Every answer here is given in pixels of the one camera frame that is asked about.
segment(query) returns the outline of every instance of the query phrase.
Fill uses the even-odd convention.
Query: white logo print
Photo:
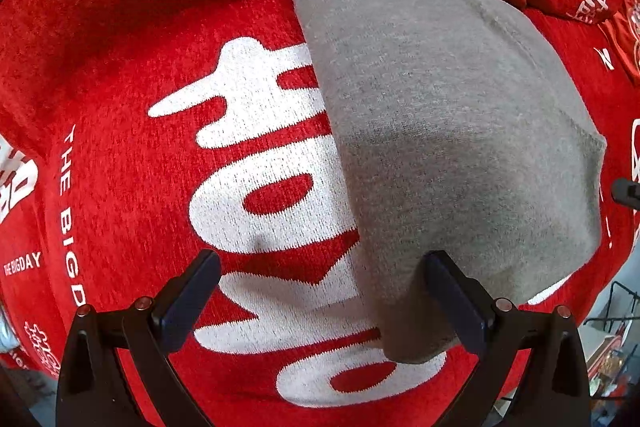
[[[214,96],[226,99],[226,113],[196,135],[203,148],[220,148],[294,125],[324,111],[318,88],[282,89],[279,74],[310,65],[306,44],[276,51],[252,38],[222,48],[216,70],[168,95],[149,109],[160,117],[194,107]],[[254,214],[247,195],[274,182],[308,174],[312,187],[278,212]],[[189,218],[197,234],[215,248],[254,255],[304,247],[339,236],[356,225],[332,136],[308,138],[249,155],[215,172],[195,191]],[[219,288],[253,319],[198,328],[196,340],[219,353],[256,355],[342,339],[375,327],[356,286],[354,245],[317,284],[232,272]],[[355,367],[388,362],[376,343],[355,343],[306,357],[280,370],[276,389],[301,407],[339,407],[404,393],[428,381],[446,354],[425,364],[397,364],[383,381],[363,391],[342,393],[330,380]]]
[[[252,355],[370,330],[374,324],[353,277],[351,254],[357,248],[344,254],[318,284],[240,272],[223,275],[222,292],[257,318],[198,328],[196,340],[219,353]]]
[[[42,331],[36,323],[30,326],[28,322],[24,323],[24,331],[27,333],[33,349],[35,349],[40,362],[52,376],[57,378],[60,375],[60,362],[51,351],[49,346],[49,337],[47,333]]]
[[[14,151],[14,148],[0,134],[0,223],[20,200],[33,192],[38,180],[38,168],[35,162],[23,160],[24,153]]]
[[[568,275],[564,279],[559,280],[557,283],[552,284],[551,286],[549,286],[549,288],[542,290],[542,292],[530,298],[527,301],[527,304],[534,305],[534,304],[540,304],[540,302],[546,301],[551,295],[556,293],[562,287],[562,285],[564,285],[564,283],[566,283],[569,280],[569,277],[571,277],[571,275]]]
[[[577,21],[593,24],[593,19],[596,15],[608,9],[607,0],[583,0],[575,11],[575,14],[571,15],[568,13],[567,15]]]
[[[600,51],[598,48],[594,48],[594,50],[598,52],[598,55],[600,55],[600,58],[604,62],[604,65],[607,68],[609,68],[610,71],[613,71],[613,64],[611,63],[611,56],[609,55],[609,50],[606,48],[603,48],[602,51]]]
[[[640,126],[640,118],[636,118],[633,124],[631,124],[631,181],[633,182],[640,181],[640,160],[638,159],[638,152],[636,151],[636,130],[638,126]],[[636,217],[636,212],[637,210],[634,209],[634,217]],[[634,233],[634,248],[638,239],[640,239],[640,226],[638,226]]]
[[[602,195],[602,185],[600,186],[600,203],[604,203],[604,196]],[[605,225],[607,225],[607,238],[609,239],[609,248],[613,247],[613,241],[611,240],[611,229],[609,228],[609,216],[604,217]]]
[[[18,352],[15,349],[9,350],[9,356],[14,359],[14,362],[20,369],[28,369],[27,365],[24,363],[24,360],[18,355]]]

